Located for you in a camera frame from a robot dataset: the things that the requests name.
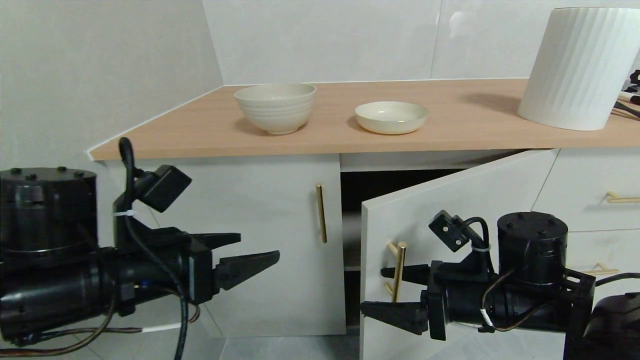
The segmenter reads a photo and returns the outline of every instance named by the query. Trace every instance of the robotic arm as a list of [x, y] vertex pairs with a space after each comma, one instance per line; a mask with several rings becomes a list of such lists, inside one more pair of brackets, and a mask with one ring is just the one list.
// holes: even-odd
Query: robotic arm
[[[189, 303], [202, 304], [280, 259], [273, 251], [222, 258], [213, 267], [212, 250], [239, 242], [240, 234], [149, 229], [137, 221], [130, 212], [133, 200], [165, 211], [191, 179], [169, 165], [142, 171], [132, 164], [132, 150], [125, 153], [133, 176], [113, 204], [115, 247], [98, 247], [96, 174], [65, 167], [0, 172], [0, 331], [5, 340], [32, 345], [51, 338], [51, 329], [103, 314], [108, 320], [116, 312], [127, 316], [137, 305], [180, 291]], [[4, 349], [0, 357], [66, 354], [95, 337], [77, 348]]]
[[[483, 237], [469, 225], [480, 222]], [[529, 329], [563, 332], [564, 359], [640, 359], [640, 293], [601, 300], [593, 312], [600, 281], [567, 269], [567, 225], [553, 215], [528, 212], [498, 220], [499, 274], [489, 257], [488, 227], [482, 218], [462, 221], [441, 211], [429, 228], [454, 252], [471, 242], [460, 263], [432, 261], [403, 268], [402, 280], [426, 286], [418, 302], [363, 302], [365, 316], [435, 340], [446, 340], [446, 325], [479, 325], [479, 332]], [[394, 277], [395, 268], [381, 270]]]

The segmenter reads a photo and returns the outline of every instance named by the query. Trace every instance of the shallow dish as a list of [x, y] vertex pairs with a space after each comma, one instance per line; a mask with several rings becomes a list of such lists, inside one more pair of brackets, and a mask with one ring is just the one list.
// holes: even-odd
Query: shallow dish
[[402, 101], [376, 101], [356, 108], [360, 126], [385, 135], [412, 133], [424, 125], [428, 115], [424, 106]]
[[316, 99], [316, 87], [308, 84], [265, 84], [234, 94], [249, 121], [269, 134], [293, 133], [304, 125]]

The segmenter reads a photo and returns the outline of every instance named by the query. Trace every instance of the cable tie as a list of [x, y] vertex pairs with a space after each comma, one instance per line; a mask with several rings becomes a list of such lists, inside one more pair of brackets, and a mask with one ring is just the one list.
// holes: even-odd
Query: cable tie
[[133, 209], [129, 209], [127, 211], [122, 211], [119, 213], [113, 213], [114, 217], [133, 217], [136, 216], [138, 214], [137, 211], [133, 210]]
[[478, 252], [488, 252], [489, 250], [491, 250], [491, 244], [489, 244], [488, 247], [482, 248], [480, 249], [479, 247], [474, 247], [473, 245], [471, 245], [471, 249], [473, 249], [474, 251], [478, 251]]
[[486, 321], [486, 324], [489, 325], [490, 327], [493, 327], [493, 322], [489, 318], [489, 314], [486, 313], [486, 310], [485, 309], [480, 309], [480, 313], [482, 314], [482, 317]]

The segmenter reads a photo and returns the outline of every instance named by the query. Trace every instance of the cabinet door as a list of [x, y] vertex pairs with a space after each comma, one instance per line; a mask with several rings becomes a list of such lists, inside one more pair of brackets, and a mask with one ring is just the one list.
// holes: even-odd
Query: cabinet door
[[[566, 267], [580, 271], [599, 270], [596, 264], [622, 272], [638, 272], [640, 230], [581, 231], [569, 233], [566, 250]], [[604, 279], [609, 275], [596, 275]], [[603, 298], [640, 291], [640, 281], [625, 279], [596, 288], [593, 304]]]
[[[557, 156], [557, 150], [526, 151], [362, 203], [362, 301], [390, 301], [380, 269], [393, 267], [389, 241], [407, 243], [405, 265], [432, 260], [461, 261], [470, 251], [453, 253], [430, 230], [440, 210], [461, 218], [483, 217], [489, 224], [497, 267], [495, 223], [506, 213], [530, 211]], [[399, 302], [416, 302], [424, 287], [403, 282]], [[360, 320], [360, 358], [425, 360], [476, 330], [447, 326], [447, 341], [416, 336], [372, 318]]]
[[[241, 233], [219, 258], [280, 251], [280, 261], [206, 304], [224, 336], [344, 334], [338, 154], [139, 161], [171, 163], [193, 179], [160, 226], [189, 233]], [[326, 233], [316, 201], [322, 184]]]

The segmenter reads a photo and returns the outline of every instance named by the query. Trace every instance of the white plate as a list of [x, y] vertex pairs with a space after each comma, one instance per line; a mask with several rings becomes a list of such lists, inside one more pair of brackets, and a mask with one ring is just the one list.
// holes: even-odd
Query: white plate
[[428, 115], [424, 106], [402, 101], [376, 101], [356, 108], [360, 126], [385, 135], [412, 133], [424, 125]]

